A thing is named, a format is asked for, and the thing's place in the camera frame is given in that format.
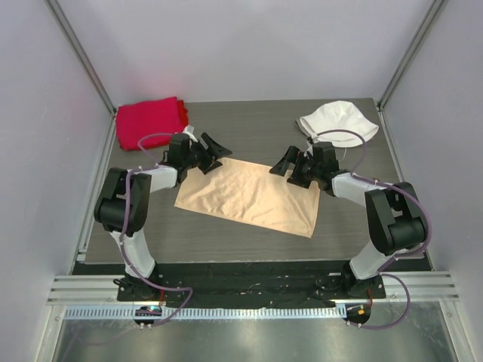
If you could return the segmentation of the beige satin napkin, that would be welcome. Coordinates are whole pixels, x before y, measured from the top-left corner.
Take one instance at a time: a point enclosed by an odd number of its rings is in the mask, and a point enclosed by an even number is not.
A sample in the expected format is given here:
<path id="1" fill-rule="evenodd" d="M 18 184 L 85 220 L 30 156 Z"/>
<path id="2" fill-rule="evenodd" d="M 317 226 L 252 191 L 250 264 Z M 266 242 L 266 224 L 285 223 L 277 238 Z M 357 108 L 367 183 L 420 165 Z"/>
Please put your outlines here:
<path id="1" fill-rule="evenodd" d="M 224 158 L 209 173 L 191 169 L 174 206 L 233 222 L 311 238 L 318 217 L 320 191 L 313 183 L 301 188 L 277 176 L 270 167 Z"/>

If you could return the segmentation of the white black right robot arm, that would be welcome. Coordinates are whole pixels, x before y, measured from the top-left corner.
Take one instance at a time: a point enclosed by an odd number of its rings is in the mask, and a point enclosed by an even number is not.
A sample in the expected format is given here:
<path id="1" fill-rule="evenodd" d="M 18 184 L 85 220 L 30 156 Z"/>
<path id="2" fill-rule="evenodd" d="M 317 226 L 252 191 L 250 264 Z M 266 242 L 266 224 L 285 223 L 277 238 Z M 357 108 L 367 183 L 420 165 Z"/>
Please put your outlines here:
<path id="1" fill-rule="evenodd" d="M 366 210 L 370 241 L 341 271 L 340 286 L 348 297 L 365 293 L 389 261 L 424 243 L 429 236 L 427 216 L 410 183 L 385 184 L 341 169 L 329 142 L 315 143 L 308 152 L 291 146 L 269 172 L 284 176 L 290 165 L 294 169 L 289 183 L 307 189 L 316 182 L 329 195 Z"/>

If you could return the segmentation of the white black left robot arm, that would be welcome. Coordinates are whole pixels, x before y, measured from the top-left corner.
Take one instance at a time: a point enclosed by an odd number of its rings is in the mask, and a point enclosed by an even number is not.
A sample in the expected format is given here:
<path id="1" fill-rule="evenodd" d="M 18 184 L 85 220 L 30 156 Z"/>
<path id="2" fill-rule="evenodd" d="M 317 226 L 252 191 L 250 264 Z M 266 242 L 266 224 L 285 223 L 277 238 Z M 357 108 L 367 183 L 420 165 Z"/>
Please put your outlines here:
<path id="1" fill-rule="evenodd" d="M 126 278 L 136 281 L 134 291 L 141 299 L 154 300 L 161 290 L 156 262 L 144 233 L 150 195 L 179 186 L 191 169 L 207 174 L 221 167 L 220 160 L 231 154 L 207 133 L 197 139 L 184 130 L 171 136 L 162 159 L 153 167 L 108 170 L 94 207 L 94 219 L 117 243 Z"/>

